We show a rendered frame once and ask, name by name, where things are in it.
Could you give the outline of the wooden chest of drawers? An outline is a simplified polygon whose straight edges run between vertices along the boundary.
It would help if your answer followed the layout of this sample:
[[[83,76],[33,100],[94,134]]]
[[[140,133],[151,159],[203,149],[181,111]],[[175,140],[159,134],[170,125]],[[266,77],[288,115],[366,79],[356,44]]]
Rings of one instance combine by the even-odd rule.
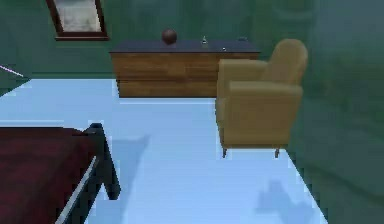
[[[110,51],[121,98],[214,98],[220,60],[259,54],[246,40],[127,40]]]

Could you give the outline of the brown ball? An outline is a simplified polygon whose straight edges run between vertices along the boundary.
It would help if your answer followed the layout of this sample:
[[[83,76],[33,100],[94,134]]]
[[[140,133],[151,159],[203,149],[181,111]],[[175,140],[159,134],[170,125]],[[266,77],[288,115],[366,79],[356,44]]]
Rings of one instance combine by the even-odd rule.
[[[173,29],[165,29],[161,33],[161,39],[166,45],[172,45],[177,42],[177,32]]]

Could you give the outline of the brown framed window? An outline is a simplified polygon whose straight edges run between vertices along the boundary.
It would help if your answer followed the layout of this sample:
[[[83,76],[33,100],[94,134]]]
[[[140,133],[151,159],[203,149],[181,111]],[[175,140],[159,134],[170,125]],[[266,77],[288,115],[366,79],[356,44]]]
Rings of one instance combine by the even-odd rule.
[[[57,41],[107,41],[101,0],[45,0]]]

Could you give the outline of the dark red bed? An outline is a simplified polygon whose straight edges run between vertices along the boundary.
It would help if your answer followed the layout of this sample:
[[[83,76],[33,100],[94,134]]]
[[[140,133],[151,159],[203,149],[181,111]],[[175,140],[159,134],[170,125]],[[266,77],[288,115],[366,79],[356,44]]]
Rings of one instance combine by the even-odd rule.
[[[84,224],[121,187],[103,126],[0,127],[0,224]]]

